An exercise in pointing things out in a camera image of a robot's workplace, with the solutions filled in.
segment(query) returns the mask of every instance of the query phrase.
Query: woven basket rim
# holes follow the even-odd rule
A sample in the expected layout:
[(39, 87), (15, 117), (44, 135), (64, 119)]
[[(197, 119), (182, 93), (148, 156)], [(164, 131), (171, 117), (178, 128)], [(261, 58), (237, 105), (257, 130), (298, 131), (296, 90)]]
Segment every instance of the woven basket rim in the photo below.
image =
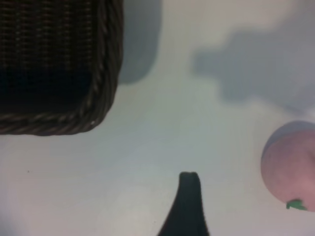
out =
[(114, 102), (123, 60), (123, 0), (99, 0), (97, 53), (89, 92), (75, 110), (1, 113), (0, 134), (77, 134), (98, 126)]

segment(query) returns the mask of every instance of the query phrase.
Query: white table surface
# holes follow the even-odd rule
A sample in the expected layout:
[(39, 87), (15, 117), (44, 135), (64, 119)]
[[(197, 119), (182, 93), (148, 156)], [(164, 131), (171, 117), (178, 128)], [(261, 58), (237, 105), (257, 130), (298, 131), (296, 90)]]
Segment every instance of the white table surface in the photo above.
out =
[(212, 236), (315, 235), (315, 213), (286, 210), (259, 166), (277, 128), (315, 121), (315, 4), (125, 0), (125, 10), (104, 123), (0, 137), (8, 236), (156, 236), (181, 171), (200, 176)]

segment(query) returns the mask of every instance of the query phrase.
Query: dark brown basket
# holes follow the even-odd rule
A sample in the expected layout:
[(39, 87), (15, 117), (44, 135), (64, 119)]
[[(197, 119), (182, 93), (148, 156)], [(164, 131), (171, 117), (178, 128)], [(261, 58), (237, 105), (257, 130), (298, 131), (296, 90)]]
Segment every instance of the dark brown basket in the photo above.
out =
[(122, 63), (123, 0), (0, 0), (0, 134), (99, 125)]

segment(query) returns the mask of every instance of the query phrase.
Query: black triangular object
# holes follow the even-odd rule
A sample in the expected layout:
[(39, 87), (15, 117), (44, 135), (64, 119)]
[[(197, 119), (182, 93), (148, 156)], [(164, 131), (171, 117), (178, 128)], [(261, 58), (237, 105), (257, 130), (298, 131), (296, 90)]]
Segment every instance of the black triangular object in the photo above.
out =
[(182, 172), (175, 201), (158, 236), (209, 236), (197, 173)]

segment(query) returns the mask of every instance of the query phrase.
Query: green leaf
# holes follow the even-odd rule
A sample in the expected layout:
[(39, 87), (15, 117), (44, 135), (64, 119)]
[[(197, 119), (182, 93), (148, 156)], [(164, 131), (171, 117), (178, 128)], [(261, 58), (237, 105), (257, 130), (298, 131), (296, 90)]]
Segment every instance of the green leaf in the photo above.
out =
[(290, 209), (290, 207), (299, 209), (299, 210), (307, 210), (305, 206), (303, 206), (303, 202), (300, 199), (292, 200), (286, 204), (286, 208)]

